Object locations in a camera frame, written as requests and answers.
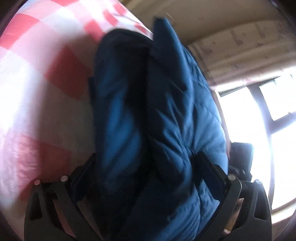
black mount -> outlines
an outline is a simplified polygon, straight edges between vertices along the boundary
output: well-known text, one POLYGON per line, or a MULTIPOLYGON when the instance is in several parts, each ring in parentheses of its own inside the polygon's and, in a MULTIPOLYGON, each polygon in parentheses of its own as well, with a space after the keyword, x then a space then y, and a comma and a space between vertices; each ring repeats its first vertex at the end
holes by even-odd
MULTIPOLYGON (((240 181, 232 174, 227 176, 203 152, 195 158, 197 170, 220 205, 194 241, 271 241, 271 212, 262 183, 240 181), (231 233, 223 236, 238 198, 244 198, 241 211, 231 233)), ((83 166, 60 181, 35 182, 25 215, 25 241, 102 241, 77 206, 94 181, 95 159, 96 155, 92 154, 83 166), (64 231, 54 199, 58 199, 75 237, 64 231)))

window frame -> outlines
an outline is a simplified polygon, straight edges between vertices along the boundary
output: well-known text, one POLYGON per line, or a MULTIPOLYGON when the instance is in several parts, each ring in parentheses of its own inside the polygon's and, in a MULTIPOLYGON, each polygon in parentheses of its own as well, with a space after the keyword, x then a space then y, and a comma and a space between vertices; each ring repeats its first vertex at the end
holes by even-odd
MULTIPOLYGON (((254 84, 251 84, 248 86, 238 87, 238 88, 232 89, 232 90, 219 92, 220 97, 223 97, 225 95, 228 95, 228 94, 233 93, 237 90, 247 87, 259 107, 259 110, 261 112, 263 122, 264 122, 265 132, 266 132, 269 150, 270 150, 270 156, 271 156, 271 159, 270 159, 271 176, 270 176, 270 185, 269 185, 269 191, 268 191, 268 201, 269 201, 270 207, 272 207, 272 202, 273 202, 273 198, 274 198, 274 187, 275 187, 275 167, 274 167, 274 155, 273 155, 273 150, 272 150, 271 135, 288 127, 292 123, 296 122, 296 112, 288 113, 287 115, 285 115, 277 120, 273 120, 271 118, 270 111, 268 109, 265 98, 262 94, 262 91, 260 90, 260 86, 264 85, 268 82, 275 81, 276 78, 257 82, 257 83, 254 83, 254 84)), ((294 203, 296 203, 296 198, 294 200, 291 200, 290 202, 278 207, 278 208, 273 209, 272 213, 281 211, 281 210, 285 209, 286 207, 293 205, 294 203)))

bedding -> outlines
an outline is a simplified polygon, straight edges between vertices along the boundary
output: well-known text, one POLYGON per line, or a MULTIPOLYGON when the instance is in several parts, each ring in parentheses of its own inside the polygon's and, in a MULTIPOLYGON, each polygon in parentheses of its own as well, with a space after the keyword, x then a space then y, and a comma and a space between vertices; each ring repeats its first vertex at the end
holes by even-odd
POLYGON ((30 187, 94 152, 88 78, 115 28, 152 37, 114 0, 29 0, 0 37, 0 209, 23 239, 30 187))
POLYGON ((166 19, 153 34, 108 33, 89 82, 96 211, 112 241, 193 240, 219 204, 195 154, 228 171, 219 112, 196 61, 166 19))

black object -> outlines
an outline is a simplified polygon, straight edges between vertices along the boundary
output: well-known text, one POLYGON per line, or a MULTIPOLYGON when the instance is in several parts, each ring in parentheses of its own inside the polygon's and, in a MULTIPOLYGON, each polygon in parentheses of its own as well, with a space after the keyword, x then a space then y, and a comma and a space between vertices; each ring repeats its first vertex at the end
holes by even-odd
MULTIPOLYGON (((239 181, 235 175, 226 175, 218 166, 199 152, 198 170, 213 197, 220 201, 215 214, 195 241, 271 241, 271 213, 268 200, 259 181, 239 181), (223 236, 223 230, 238 198, 244 198, 241 211, 232 232, 223 236)), ((55 183, 34 185, 25 216, 25 241, 100 241, 102 240, 83 217, 76 203, 91 186, 95 154, 69 177, 55 183), (62 211, 76 237, 65 233, 56 213, 53 199, 58 199, 62 211)))
POLYGON ((21 241, 12 228, 7 223, 0 211, 0 240, 1 241, 21 241))
POLYGON ((250 173, 254 156, 254 147, 250 143, 231 143, 228 173, 235 174, 238 179, 250 182, 250 173))
POLYGON ((274 241, 295 241, 296 240, 296 210, 290 221, 274 241))

checkered fabric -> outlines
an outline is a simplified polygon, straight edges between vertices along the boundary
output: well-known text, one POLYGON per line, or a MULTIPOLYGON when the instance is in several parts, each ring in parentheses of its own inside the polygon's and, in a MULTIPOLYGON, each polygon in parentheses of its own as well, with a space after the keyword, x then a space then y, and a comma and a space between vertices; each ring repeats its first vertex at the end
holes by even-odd
POLYGON ((152 37, 116 0, 29 0, 0 37, 0 208, 21 238, 33 181, 94 152, 87 81, 114 28, 152 37))

